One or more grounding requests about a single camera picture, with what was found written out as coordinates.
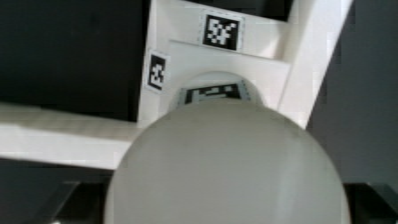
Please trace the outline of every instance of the white plastic object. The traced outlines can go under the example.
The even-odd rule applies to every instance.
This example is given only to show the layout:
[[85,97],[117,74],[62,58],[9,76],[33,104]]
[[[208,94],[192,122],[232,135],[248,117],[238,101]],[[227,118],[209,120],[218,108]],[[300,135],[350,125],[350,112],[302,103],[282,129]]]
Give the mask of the white plastic object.
[[[280,22],[186,1],[152,0],[144,77],[151,52],[170,60],[163,90],[154,93],[142,82],[138,127],[170,111],[183,83],[204,73],[227,72],[256,87],[263,106],[305,128],[350,4],[351,0],[295,0]],[[236,50],[202,44],[206,15],[240,23]]]
[[115,170],[105,224],[348,224],[323,149],[268,109],[184,106],[138,136]]

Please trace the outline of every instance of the white panel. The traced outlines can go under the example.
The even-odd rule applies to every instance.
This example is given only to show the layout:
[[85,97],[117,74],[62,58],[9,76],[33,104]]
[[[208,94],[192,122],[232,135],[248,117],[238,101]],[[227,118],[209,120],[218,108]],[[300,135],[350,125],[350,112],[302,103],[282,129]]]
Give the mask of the white panel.
[[284,60],[291,72],[279,112],[305,128],[351,0],[295,0]]

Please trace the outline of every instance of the black wall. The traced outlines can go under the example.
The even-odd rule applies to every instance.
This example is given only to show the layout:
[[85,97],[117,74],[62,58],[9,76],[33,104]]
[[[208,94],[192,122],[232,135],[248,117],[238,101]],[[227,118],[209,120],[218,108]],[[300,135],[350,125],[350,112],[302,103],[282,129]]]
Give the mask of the black wall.
[[149,0],[0,0],[0,100],[133,121]]
[[312,110],[309,131],[344,182],[398,191],[398,1],[357,0]]

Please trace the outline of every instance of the rounded white surface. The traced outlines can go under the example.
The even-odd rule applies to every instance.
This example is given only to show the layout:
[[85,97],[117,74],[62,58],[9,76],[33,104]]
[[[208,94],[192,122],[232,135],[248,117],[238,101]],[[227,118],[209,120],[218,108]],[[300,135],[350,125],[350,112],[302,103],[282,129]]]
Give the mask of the rounded white surface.
[[328,157],[273,111],[215,100],[154,122],[115,171],[105,223],[348,223]]

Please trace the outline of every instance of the qr-like marker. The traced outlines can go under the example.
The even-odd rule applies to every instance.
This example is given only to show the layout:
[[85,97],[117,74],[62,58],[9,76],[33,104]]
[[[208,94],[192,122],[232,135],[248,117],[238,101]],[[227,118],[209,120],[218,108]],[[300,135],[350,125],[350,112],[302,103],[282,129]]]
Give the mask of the qr-like marker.
[[243,81],[227,85],[208,86],[195,89],[183,89],[179,105],[199,103],[204,100],[218,98],[250,100]]
[[227,50],[238,49],[240,21],[206,15],[202,44]]
[[165,59],[156,55],[151,55],[147,86],[156,91],[161,91],[163,82],[165,82]]

